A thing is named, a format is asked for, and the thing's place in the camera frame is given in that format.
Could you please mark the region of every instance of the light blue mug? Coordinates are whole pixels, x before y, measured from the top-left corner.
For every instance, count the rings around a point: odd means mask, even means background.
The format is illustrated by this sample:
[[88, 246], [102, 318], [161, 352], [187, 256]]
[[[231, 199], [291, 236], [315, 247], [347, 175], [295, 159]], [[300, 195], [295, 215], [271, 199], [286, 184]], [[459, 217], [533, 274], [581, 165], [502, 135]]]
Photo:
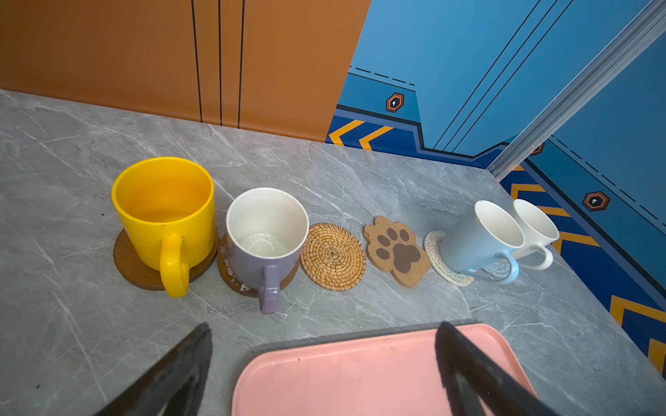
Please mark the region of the light blue mug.
[[234, 277], [259, 294], [261, 313], [278, 310], [280, 282], [294, 269], [310, 221], [287, 192], [255, 188], [242, 193], [226, 213], [226, 259]]
[[[475, 279], [497, 284], [511, 283], [520, 268], [511, 253], [523, 247], [525, 235], [511, 214], [490, 201], [477, 201], [474, 208], [458, 218], [446, 230], [440, 246], [440, 256], [449, 268]], [[486, 278], [475, 271], [498, 258], [511, 266], [509, 275], [500, 280]]]

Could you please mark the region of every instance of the yellow mug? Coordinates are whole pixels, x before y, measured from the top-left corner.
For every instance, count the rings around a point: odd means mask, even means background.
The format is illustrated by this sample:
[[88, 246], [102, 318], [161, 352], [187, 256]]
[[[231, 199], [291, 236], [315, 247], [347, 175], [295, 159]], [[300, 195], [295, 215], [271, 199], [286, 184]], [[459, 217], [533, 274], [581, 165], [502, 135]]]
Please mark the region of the yellow mug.
[[153, 158], [133, 164], [111, 190], [139, 258], [160, 272], [172, 298], [187, 293], [190, 267], [215, 244], [215, 202], [208, 172], [186, 159]]

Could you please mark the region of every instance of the mug handle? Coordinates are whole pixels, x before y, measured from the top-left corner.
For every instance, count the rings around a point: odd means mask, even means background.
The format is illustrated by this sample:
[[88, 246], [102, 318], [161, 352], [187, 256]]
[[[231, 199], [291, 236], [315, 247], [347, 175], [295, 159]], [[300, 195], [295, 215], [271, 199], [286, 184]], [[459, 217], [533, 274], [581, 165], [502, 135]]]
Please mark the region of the mug handle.
[[528, 266], [526, 264], [521, 264], [520, 265], [521, 267], [524, 267], [524, 268], [530, 269], [530, 270], [544, 270], [544, 269], [548, 269], [550, 267], [550, 265], [553, 263], [553, 253], [551, 253], [550, 250], [548, 250], [546, 247], [544, 247], [543, 244], [540, 244], [540, 243], [532, 244], [529, 247], [529, 249], [540, 251], [545, 256], [545, 259], [543, 259], [543, 262], [541, 264], [539, 264], [538, 266]]
[[264, 266], [264, 273], [259, 283], [259, 310], [264, 315], [278, 310], [280, 300], [280, 268], [277, 264]]
[[173, 234], [162, 239], [160, 277], [166, 292], [172, 298], [187, 294], [190, 286], [190, 265], [180, 262], [183, 237]]
[[464, 274], [467, 274], [475, 279], [483, 280], [485, 282], [491, 282], [495, 283], [498, 285], [506, 285], [508, 283], [512, 283], [517, 277], [518, 274], [520, 273], [520, 267], [518, 266], [518, 262], [511, 257], [511, 254], [509, 252], [499, 252], [495, 255], [497, 258], [503, 258], [504, 260], [509, 262], [509, 266], [511, 266], [511, 271], [509, 272], [509, 275], [506, 276], [504, 279], [491, 279], [487, 278], [485, 276], [481, 276], [479, 274], [476, 274], [474, 270], [463, 270], [462, 272]]

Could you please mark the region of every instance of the brown paw pad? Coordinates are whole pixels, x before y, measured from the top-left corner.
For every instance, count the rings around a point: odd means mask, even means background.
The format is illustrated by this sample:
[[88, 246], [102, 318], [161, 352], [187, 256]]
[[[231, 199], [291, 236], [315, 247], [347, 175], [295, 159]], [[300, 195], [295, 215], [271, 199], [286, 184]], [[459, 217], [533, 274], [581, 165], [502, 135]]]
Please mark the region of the brown paw pad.
[[374, 225], [364, 228], [363, 234], [368, 241], [370, 261], [379, 270], [391, 272], [406, 288], [416, 286], [430, 268], [430, 259], [405, 224], [377, 217]]

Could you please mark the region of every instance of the mug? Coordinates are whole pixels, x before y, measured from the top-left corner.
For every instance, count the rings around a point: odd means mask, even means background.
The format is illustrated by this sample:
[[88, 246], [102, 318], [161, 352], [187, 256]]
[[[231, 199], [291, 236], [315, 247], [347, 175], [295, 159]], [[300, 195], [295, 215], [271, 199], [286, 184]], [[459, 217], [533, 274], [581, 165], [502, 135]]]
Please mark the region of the mug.
[[310, 220], [287, 192], [255, 188], [242, 193], [226, 213], [226, 258], [234, 277], [256, 289], [261, 313], [278, 310], [280, 282], [296, 266]]
[[544, 270], [553, 263], [553, 254], [545, 246], [559, 239], [559, 231], [548, 215], [541, 211], [536, 205], [525, 200], [513, 201], [513, 218], [525, 234], [525, 245], [514, 251], [511, 256], [515, 259], [525, 257], [535, 251], [540, 251], [545, 256], [543, 262], [538, 266], [520, 266], [531, 270]]
[[187, 293], [190, 268], [215, 245], [213, 191], [204, 168], [173, 157], [133, 164], [113, 184], [113, 206], [134, 249], [172, 298]]
[[[477, 201], [474, 208], [458, 218], [446, 231], [440, 256], [449, 268], [477, 279], [497, 284], [511, 283], [520, 268], [511, 253], [523, 247], [525, 236], [513, 217], [490, 201]], [[485, 278], [475, 273], [503, 258], [511, 271], [502, 280]]]

